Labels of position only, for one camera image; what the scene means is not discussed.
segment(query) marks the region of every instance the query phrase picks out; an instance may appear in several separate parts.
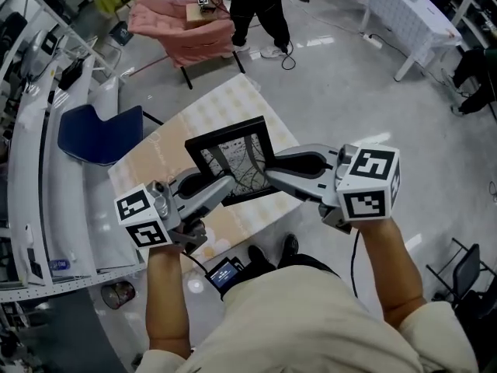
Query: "cardboard box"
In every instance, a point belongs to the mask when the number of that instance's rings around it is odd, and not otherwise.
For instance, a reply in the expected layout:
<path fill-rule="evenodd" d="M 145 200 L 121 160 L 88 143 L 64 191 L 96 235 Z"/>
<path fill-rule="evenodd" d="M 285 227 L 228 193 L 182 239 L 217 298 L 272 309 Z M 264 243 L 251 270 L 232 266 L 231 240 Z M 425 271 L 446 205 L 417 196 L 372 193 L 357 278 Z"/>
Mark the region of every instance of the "cardboard box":
<path fill-rule="evenodd" d="M 198 28 L 199 26 L 207 25 L 217 19 L 216 12 L 202 13 L 200 6 L 196 3 L 186 5 L 186 27 L 187 29 Z"/>

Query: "black shoe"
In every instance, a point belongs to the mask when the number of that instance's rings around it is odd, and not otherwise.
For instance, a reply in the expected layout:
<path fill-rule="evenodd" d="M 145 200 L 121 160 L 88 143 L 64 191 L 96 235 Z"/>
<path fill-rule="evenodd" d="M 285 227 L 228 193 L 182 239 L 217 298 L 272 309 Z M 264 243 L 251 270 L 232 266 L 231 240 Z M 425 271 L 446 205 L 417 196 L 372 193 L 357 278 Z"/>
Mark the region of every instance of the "black shoe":
<path fill-rule="evenodd" d="M 283 252 L 281 253 L 281 259 L 295 256 L 298 253 L 298 240 L 293 233 L 289 233 L 285 236 L 283 241 Z"/>
<path fill-rule="evenodd" d="M 267 261 L 266 254 L 256 245 L 250 245 L 247 249 L 247 254 L 251 263 Z"/>

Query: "white tablecloth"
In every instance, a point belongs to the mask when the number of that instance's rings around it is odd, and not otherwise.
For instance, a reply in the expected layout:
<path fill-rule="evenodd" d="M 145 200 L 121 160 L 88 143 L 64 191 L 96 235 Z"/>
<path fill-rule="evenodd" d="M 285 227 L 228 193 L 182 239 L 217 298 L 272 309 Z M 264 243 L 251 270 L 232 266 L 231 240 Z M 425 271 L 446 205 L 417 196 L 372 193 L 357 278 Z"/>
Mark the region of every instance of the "white tablecloth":
<path fill-rule="evenodd" d="M 394 31 L 421 66 L 433 58 L 434 47 L 461 43 L 459 31 L 430 0 L 363 0 L 363 3 Z"/>

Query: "black frame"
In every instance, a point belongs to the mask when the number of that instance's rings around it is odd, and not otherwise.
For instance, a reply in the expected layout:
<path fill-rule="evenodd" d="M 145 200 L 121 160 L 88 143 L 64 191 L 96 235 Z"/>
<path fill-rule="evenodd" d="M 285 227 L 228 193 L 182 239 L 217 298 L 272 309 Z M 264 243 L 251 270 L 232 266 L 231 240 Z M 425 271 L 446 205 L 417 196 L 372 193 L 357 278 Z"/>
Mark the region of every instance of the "black frame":
<path fill-rule="evenodd" d="M 264 116 L 245 120 L 241 123 L 232 124 L 231 126 L 227 126 L 219 130 L 215 130 L 210 133 L 186 140 L 185 148 L 188 151 L 189 155 L 192 157 L 200 172 L 203 175 L 207 176 L 207 178 L 209 178 L 210 180 L 215 180 L 217 177 L 210 170 L 210 167 L 203 158 L 201 151 L 209 148 L 214 148 L 220 144 L 224 144 L 225 142 L 233 141 L 238 138 L 248 137 L 253 134 L 256 134 L 259 139 L 262 154 L 264 155 L 265 159 L 266 168 L 275 166 L 276 158 L 274 156 L 273 146 L 271 145 L 271 140 L 269 138 L 269 133 L 267 131 Z M 248 195 L 226 197 L 222 201 L 222 204 L 225 207 L 231 206 L 232 204 L 256 199 L 258 197 L 270 195 L 275 192 L 279 191 L 273 186 L 269 186 L 267 189 L 258 190 Z"/>

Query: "small screen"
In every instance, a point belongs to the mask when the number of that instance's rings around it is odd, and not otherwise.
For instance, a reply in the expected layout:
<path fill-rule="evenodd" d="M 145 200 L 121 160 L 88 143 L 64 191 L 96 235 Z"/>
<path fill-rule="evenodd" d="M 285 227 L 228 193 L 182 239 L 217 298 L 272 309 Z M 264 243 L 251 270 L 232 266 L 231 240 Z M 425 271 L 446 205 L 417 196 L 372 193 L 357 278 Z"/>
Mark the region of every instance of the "small screen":
<path fill-rule="evenodd" d="M 223 285 L 233 278 L 238 270 L 231 264 L 227 262 L 221 268 L 219 268 L 216 272 L 210 275 L 210 279 L 213 281 L 214 285 L 217 288 L 222 288 Z"/>

